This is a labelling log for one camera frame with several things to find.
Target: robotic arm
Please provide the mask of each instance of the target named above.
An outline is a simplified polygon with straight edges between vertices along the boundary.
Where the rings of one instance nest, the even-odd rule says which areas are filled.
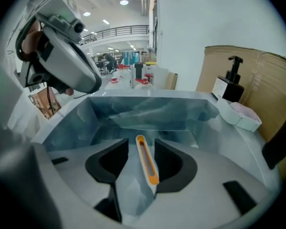
[[[21,46],[35,21],[44,24],[42,36],[37,50],[27,54]],[[42,0],[32,8],[16,39],[17,56],[23,64],[15,74],[21,85],[47,82],[59,93],[67,88],[96,92],[102,84],[99,71],[79,48],[84,28],[74,0]]]

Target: balcony railing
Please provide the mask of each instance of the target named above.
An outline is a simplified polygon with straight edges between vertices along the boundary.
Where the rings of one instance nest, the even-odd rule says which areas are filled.
[[[83,39],[80,41],[80,45],[85,45],[87,43],[101,40],[104,38],[123,36],[123,35],[134,35],[134,34],[148,34],[148,25],[122,26],[99,31],[95,34],[83,37]]]

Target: cardboard box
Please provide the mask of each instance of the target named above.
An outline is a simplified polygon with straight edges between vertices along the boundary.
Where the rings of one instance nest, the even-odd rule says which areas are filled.
[[[165,89],[175,90],[178,74],[169,72],[166,78]]]
[[[147,52],[142,55],[142,62],[157,62],[157,57],[154,52]]]
[[[61,105],[57,101],[56,96],[51,87],[49,88],[49,94],[51,98],[52,108],[54,110],[54,113],[56,113],[57,111],[61,109]],[[43,113],[43,115],[47,119],[50,119],[53,116],[51,106],[49,104],[46,88],[39,91],[36,94],[29,95],[29,98],[31,102]]]
[[[217,76],[225,76],[226,71],[232,68],[228,57],[241,57],[244,63],[238,70],[241,76],[239,84],[245,90],[239,102],[258,114],[262,120],[258,131],[269,141],[286,120],[286,58],[235,46],[206,47],[204,53],[196,90],[210,93]]]

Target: soap dispenser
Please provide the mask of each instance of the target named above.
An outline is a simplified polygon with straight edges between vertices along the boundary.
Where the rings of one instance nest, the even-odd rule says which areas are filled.
[[[225,77],[217,77],[212,95],[216,99],[224,98],[231,102],[238,102],[244,92],[244,88],[238,84],[240,75],[237,74],[239,64],[243,63],[243,59],[237,56],[231,56],[228,59],[233,60],[232,70],[227,71]]]

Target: red object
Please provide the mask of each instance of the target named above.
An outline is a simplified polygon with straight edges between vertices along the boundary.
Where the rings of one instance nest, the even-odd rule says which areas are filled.
[[[136,80],[136,82],[144,82],[143,80],[140,80],[140,79],[135,79]]]
[[[118,78],[116,77],[111,78],[111,83],[118,83]]]
[[[140,82],[140,83],[142,83],[143,85],[146,85],[146,84],[148,84],[149,82],[148,82],[148,78],[147,77],[143,77],[143,79],[142,80],[140,80],[140,79],[135,79],[137,82]]]
[[[128,69],[130,67],[129,65],[125,65],[125,64],[118,64],[117,66],[119,70]]]

